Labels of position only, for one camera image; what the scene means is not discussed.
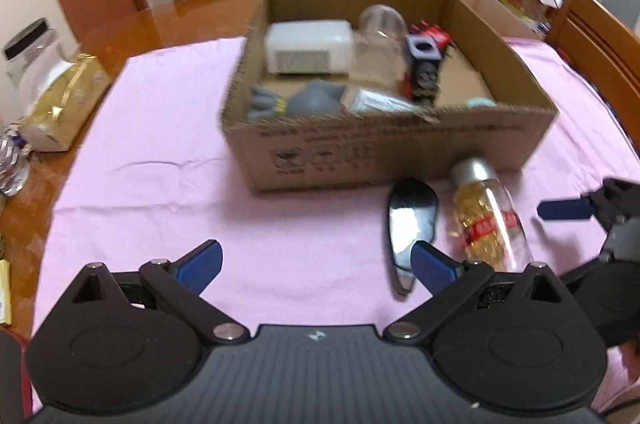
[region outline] white logo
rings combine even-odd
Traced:
[[[324,333],[322,330],[314,330],[310,334],[307,334],[306,336],[309,339],[314,340],[316,341],[316,343],[318,343],[319,341],[322,341],[326,337],[326,333]]]

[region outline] tissue package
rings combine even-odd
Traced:
[[[67,151],[110,85],[97,57],[78,55],[22,119],[20,134],[36,151]]]

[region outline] silver bottle cap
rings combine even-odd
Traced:
[[[482,182],[484,180],[496,179],[493,168],[484,158],[472,157],[455,164],[449,171],[449,178],[456,187],[469,184],[471,182]]]

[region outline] open cardboard box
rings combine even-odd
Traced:
[[[462,51],[464,57],[449,62],[455,65],[450,75],[442,76],[443,99],[434,109],[422,114],[246,119],[254,84],[289,94],[308,81],[267,72],[263,44],[270,23],[346,19],[357,28],[360,13],[373,4],[395,8],[407,24],[426,20],[440,25]],[[479,75],[484,83],[478,82]],[[464,100],[478,96],[484,85],[497,107],[465,107]],[[409,176],[445,178],[454,163],[469,155],[484,155],[498,171],[517,170],[556,113],[523,61],[461,0],[264,0],[229,87],[222,129],[247,186],[277,191],[377,184]]]

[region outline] pink tablecloth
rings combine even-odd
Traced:
[[[224,248],[202,296],[252,330],[258,324],[374,323],[379,329],[429,297],[389,287],[384,231],[388,187],[255,197],[218,127],[242,39],[170,48],[129,60],[104,102],[54,208],[35,327],[80,267],[137,270],[182,256],[207,238]],[[542,198],[570,197],[603,177],[640,179],[640,164],[609,111],[547,45],[512,41],[560,115],[521,173],[505,176],[533,256],[563,272],[598,253],[595,221],[536,219]],[[447,182],[436,245],[451,248]],[[616,352],[596,401],[626,384]]]

